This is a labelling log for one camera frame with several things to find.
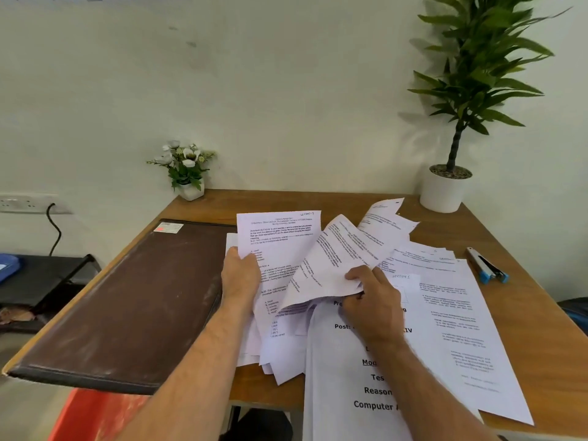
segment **blue stapler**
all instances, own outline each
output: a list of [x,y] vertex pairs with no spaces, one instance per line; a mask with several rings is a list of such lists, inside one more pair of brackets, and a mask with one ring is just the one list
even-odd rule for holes
[[18,257],[10,254],[0,254],[0,283],[9,278],[21,268]]
[[488,260],[480,255],[474,248],[466,248],[467,258],[472,262],[476,271],[480,275],[480,281],[482,284],[488,283],[491,279],[498,279],[502,283],[506,283],[509,280],[509,275],[506,272],[501,271]]

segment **potted plant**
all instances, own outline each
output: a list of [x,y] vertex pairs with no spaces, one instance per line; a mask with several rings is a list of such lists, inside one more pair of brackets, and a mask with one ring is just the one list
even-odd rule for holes
[[[544,46],[521,35],[540,21],[552,17],[533,18],[533,9],[519,9],[519,4],[532,0],[434,0],[452,8],[455,14],[425,16],[426,23],[446,27],[442,32],[443,46],[426,49],[447,55],[443,75],[429,77],[415,71],[415,76],[430,85],[429,89],[410,89],[413,93],[440,100],[431,114],[450,115],[456,121],[455,135],[445,164],[427,170],[420,203],[435,212],[455,212],[465,193],[472,172],[456,165],[462,133],[468,128],[489,134],[484,122],[503,122],[523,127],[519,121],[496,109],[511,97],[535,97],[543,93],[511,73],[524,70],[528,63],[538,62],[554,54]],[[520,51],[531,52],[530,58]]]
[[165,167],[172,179],[173,190],[179,189],[180,196],[188,201],[204,195],[203,164],[216,156],[215,152],[201,151],[196,145],[181,147],[179,140],[173,140],[164,145],[164,154],[158,156],[148,164]]

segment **stack of papers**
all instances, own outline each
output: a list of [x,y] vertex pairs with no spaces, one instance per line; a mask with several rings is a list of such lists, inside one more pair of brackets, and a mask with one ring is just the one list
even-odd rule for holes
[[357,227],[339,215],[324,230],[319,210],[237,215],[238,234],[227,235],[227,248],[254,253],[262,273],[239,365],[260,364],[278,385],[306,372],[305,440],[389,439],[390,430],[409,440],[390,390],[374,379],[381,378],[377,367],[341,315],[339,297],[362,290],[345,273],[379,266],[401,291],[406,340],[439,382],[475,415],[479,409],[532,424],[466,260],[411,242],[418,223],[397,214],[402,201],[375,203]]

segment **white wall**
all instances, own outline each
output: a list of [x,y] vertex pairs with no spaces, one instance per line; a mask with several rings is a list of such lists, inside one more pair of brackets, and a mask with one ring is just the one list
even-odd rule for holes
[[[588,295],[588,0],[530,30],[556,58],[529,67],[538,100],[504,110],[525,129],[467,132],[466,204],[556,298]],[[435,73],[424,0],[173,0],[0,5],[0,191],[55,192],[57,254],[104,263],[173,194],[144,164],[168,139],[219,152],[220,188],[412,193],[444,162],[412,70]],[[0,214],[0,249],[46,253],[43,216]]]

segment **hand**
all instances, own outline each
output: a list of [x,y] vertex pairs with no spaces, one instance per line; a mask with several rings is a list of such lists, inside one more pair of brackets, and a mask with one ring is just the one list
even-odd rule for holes
[[364,294],[345,297],[343,311],[366,345],[398,344],[404,342],[404,311],[401,294],[393,288],[379,267],[373,271],[363,265],[354,267],[347,280],[359,279]]
[[236,304],[239,309],[251,312],[255,293],[261,282],[261,271],[254,254],[241,259],[236,247],[224,257],[222,273],[222,303]]

